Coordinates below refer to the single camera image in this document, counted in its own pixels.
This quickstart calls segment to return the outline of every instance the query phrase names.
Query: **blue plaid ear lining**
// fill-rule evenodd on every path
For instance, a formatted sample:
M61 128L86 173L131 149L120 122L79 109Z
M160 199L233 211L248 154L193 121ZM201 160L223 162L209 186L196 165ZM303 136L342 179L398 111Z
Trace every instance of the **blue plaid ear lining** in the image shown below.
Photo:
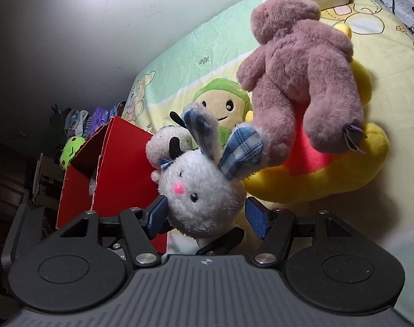
M191 109L183 114L183 120L190 134L198 144L201 153L214 159L215 129L199 113Z
M250 127L237 128L228 139L219 168L227 180L241 179L252 173L251 168L260 164L263 143Z
M174 162L173 160L169 161L167 159L160 159L159 164L160 164L160 169L162 170L162 172L165 172L173 162Z

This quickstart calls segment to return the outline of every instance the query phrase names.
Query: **black eye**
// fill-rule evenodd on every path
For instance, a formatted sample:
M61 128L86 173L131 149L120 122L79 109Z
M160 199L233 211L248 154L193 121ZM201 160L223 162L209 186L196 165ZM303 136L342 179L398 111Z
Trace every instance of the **black eye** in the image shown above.
M234 108L234 103L233 103L233 101L228 101L228 102L227 102L227 111L228 111L228 112L231 112L231 111L233 110L233 108Z

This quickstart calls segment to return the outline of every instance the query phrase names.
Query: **red cardboard box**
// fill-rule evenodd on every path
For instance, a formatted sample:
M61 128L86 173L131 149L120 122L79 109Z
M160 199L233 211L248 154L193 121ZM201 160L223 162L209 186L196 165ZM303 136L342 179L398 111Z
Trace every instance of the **red cardboard box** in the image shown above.
M57 215L57 228L86 210L101 217L117 216L129 207L146 208L158 196L145 154L151 134L119 117L99 128L80 148L66 169ZM95 195L89 182L97 168ZM151 241L166 252L166 234Z

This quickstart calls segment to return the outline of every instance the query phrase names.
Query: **teddy bear head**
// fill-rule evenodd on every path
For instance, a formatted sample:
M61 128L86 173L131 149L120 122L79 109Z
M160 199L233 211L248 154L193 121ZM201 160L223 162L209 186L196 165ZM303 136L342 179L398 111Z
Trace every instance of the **teddy bear head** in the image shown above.
M251 30L266 44L280 29L289 29L301 19L320 19L319 5L310 0L267 0L251 14Z

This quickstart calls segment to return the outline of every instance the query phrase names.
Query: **white stuffed bunny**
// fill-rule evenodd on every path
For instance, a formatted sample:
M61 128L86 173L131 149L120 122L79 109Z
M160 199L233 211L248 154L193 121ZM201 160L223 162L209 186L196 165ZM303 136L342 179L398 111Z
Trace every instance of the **white stuffed bunny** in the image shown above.
M182 151L192 149L192 136L186 128L167 125L159 129L147 142L145 149L148 161L156 169L151 173L151 179L155 183L159 182L161 176L160 159L171 160L180 155L179 153L173 154L169 152L169 142L172 138L176 138L179 141L179 147Z
M199 103L186 106L182 119L199 148L182 152L175 160L161 160L159 192L168 199L168 220L194 239L227 233L243 208L242 180L261 168L263 142L250 127L237 127L223 154L219 124ZM169 144L169 151L178 153Z

